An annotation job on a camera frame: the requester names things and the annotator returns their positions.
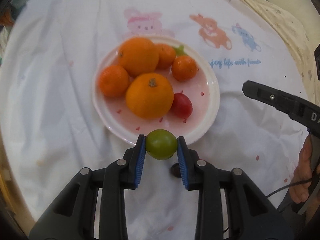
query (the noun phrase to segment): blue elephant print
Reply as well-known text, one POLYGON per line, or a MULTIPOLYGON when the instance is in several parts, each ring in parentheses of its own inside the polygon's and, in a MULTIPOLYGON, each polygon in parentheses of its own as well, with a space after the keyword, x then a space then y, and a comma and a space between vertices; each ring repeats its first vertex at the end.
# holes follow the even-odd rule
POLYGON ((253 36, 245 29, 241 28, 238 23, 235 26, 232 26, 232 31, 242 37, 243 44, 248 49, 250 49, 251 51, 253 51, 254 49, 257 51, 261 51, 261 47, 254 41, 253 36))

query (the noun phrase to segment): white tablecloth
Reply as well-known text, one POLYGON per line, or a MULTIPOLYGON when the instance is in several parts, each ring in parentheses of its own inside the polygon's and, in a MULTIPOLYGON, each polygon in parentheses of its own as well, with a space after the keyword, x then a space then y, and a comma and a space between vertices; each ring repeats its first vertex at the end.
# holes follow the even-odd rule
MULTIPOLYGON (((90 87, 103 57, 141 26, 196 49, 218 78, 216 121, 189 147, 218 168, 242 168, 265 194, 290 182, 306 128, 241 88, 250 79, 306 93, 282 39, 239 0, 30 0, 1 67, 0 117, 12 172, 36 220, 80 168, 106 167, 130 147, 103 127, 90 87), (214 22, 231 49, 225 38, 212 46, 214 22)), ((198 195, 169 174, 176 161, 146 156, 140 186, 125 193, 130 238, 194 238, 198 195)), ((278 206, 284 195, 270 200, 278 206)))

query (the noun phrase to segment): pink plate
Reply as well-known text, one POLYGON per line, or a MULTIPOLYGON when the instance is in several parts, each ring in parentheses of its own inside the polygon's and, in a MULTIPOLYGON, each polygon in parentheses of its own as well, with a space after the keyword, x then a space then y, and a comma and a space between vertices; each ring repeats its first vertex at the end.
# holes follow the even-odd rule
POLYGON ((93 104, 104 125, 116 136, 135 145, 139 134, 147 135, 156 129, 165 129, 176 137, 184 136, 187 145, 197 141, 213 124, 220 105, 220 92, 217 78, 208 62, 189 46, 165 36, 149 36, 154 43, 166 43, 179 47, 198 64, 197 75, 189 81, 176 81, 171 71, 156 71, 168 78, 174 93, 182 92, 192 102, 193 112, 188 119, 180 119, 170 112, 156 120, 145 120, 135 116, 125 104, 124 97, 104 98, 96 86, 100 72, 116 63, 117 49, 113 49, 98 66, 92 79, 93 104))

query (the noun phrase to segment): cartoon bear print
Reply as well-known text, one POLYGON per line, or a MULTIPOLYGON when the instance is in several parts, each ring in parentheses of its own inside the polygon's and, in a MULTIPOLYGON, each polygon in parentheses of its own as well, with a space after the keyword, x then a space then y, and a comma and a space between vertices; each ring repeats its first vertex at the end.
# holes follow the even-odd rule
POLYGON ((231 40, 222 29, 218 28, 218 24, 214 19, 204 18, 201 14, 190 15, 190 18, 200 24, 201 29, 199 30, 199 35, 209 46, 216 49, 223 46, 227 50, 231 50, 231 40))
POLYGON ((174 38, 174 33, 170 30, 162 29, 162 23, 160 18, 162 13, 160 12, 151 12, 151 13, 141 13, 135 8, 131 7, 124 11, 124 16, 128 20, 128 29, 129 32, 122 35, 124 40, 139 35, 166 35, 174 38))
POLYGON ((250 49, 251 51, 253 51, 254 49, 257 51, 261 51, 261 47, 255 42, 253 36, 245 29, 241 28, 239 23, 232 26, 232 31, 242 37, 242 42, 248 49, 250 49))

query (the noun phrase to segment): human hand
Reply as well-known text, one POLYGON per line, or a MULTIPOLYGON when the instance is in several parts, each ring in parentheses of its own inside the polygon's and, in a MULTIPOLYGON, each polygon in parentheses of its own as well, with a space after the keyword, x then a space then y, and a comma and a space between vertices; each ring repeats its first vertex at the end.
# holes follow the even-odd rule
MULTIPOLYGON (((293 179, 291 183, 312 178, 312 171, 310 166, 311 154, 312 154, 311 135, 308 135, 299 153, 299 164, 297 168, 294 170, 293 179)), ((317 174, 319 173, 320 173, 320 165, 317 167, 317 174)), ((307 201, 309 197, 308 187, 310 187, 310 185, 311 185, 311 182, 300 184, 300 185, 289 188, 290 196, 296 204, 307 201)), ((320 192, 318 193, 317 198, 318 198, 318 201, 320 201, 320 192)))

